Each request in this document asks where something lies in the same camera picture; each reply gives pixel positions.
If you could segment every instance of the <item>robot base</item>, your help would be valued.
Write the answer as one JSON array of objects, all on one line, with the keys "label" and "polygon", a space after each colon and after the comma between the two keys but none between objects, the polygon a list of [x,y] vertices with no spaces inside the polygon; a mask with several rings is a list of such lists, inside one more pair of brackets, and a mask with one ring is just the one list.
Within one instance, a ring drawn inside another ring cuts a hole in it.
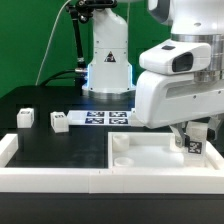
[{"label": "robot base", "polygon": [[134,98],[135,97],[135,87],[131,88],[126,92],[96,92],[88,90],[87,88],[82,88],[83,96],[88,96],[97,99],[104,99],[104,100],[122,100],[127,98]]}]

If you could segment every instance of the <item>black cable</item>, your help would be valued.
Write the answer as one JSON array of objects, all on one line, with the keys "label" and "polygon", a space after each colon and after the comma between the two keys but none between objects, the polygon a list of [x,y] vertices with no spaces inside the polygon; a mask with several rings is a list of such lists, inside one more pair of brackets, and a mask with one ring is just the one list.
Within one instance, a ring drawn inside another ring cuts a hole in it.
[{"label": "black cable", "polygon": [[71,77],[57,77],[57,78],[52,78],[52,79],[48,79],[47,81],[44,81],[43,85],[40,86],[46,86],[46,84],[48,84],[50,81],[52,80],[62,80],[62,79],[75,79],[76,76],[71,76]]},{"label": "black cable", "polygon": [[51,77],[49,77],[48,79],[46,79],[45,81],[43,81],[40,86],[45,86],[48,82],[50,82],[51,80],[53,79],[56,79],[56,77],[60,76],[60,75],[64,75],[64,74],[68,74],[68,73],[75,73],[75,70],[74,69],[68,69],[68,70],[65,70],[65,71],[61,71],[61,72],[58,72],[54,75],[52,75]]},{"label": "black cable", "polygon": [[82,50],[82,41],[81,41],[81,35],[79,30],[79,13],[77,9],[70,3],[67,4],[67,11],[69,12],[73,29],[75,33],[75,42],[76,42],[76,50],[77,50],[77,64],[78,68],[86,68],[86,63],[83,56],[83,50]]}]

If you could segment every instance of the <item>white block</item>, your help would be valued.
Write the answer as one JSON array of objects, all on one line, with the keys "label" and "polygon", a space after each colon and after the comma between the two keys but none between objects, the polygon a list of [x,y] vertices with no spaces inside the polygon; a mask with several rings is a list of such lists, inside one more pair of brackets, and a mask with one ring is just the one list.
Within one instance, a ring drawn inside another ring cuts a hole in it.
[{"label": "white block", "polygon": [[34,109],[22,108],[17,114],[17,127],[18,128],[31,128],[34,122]]},{"label": "white block", "polygon": [[68,119],[63,112],[51,113],[51,126],[56,133],[69,131]]},{"label": "white block", "polygon": [[187,166],[204,166],[208,125],[188,122],[186,134],[190,137],[190,146],[184,155]]},{"label": "white block", "polygon": [[0,141],[0,167],[5,167],[18,149],[17,134],[7,134]]}]

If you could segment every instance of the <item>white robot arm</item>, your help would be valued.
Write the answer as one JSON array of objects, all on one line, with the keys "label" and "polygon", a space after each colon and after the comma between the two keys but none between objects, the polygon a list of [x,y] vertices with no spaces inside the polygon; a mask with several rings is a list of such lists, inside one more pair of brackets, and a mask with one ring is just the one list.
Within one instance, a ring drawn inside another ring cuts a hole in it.
[{"label": "white robot arm", "polygon": [[[69,4],[68,11],[75,23],[78,55],[76,72],[87,73],[87,82],[82,86],[83,95],[114,100],[134,96],[132,66],[128,62],[128,25],[112,12],[111,8],[116,6],[116,0],[78,0],[75,6]],[[90,18],[93,19],[94,49],[93,59],[86,66],[77,23],[78,19],[81,23],[87,23]]]},{"label": "white robot arm", "polygon": [[222,114],[224,0],[149,0],[148,9],[172,29],[140,56],[137,118],[157,128]]}]

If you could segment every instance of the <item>white box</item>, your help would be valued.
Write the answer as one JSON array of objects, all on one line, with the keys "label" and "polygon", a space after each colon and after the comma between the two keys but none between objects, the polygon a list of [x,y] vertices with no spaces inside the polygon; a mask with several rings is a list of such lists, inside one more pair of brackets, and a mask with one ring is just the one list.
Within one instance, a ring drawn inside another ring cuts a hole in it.
[{"label": "white box", "polygon": [[63,112],[51,113],[51,126],[56,133],[68,132],[68,119]]},{"label": "white box", "polygon": [[[129,135],[128,150],[113,149],[113,136],[117,134]],[[173,133],[109,133],[109,169],[123,180],[123,184],[119,182],[123,186],[122,193],[224,194],[224,159],[219,152],[206,142],[204,167],[187,166],[186,151],[170,148],[173,136]],[[131,159],[133,164],[116,166],[117,158]]]},{"label": "white box", "polygon": [[17,127],[18,128],[31,128],[34,122],[34,109],[22,108],[17,114]]}]

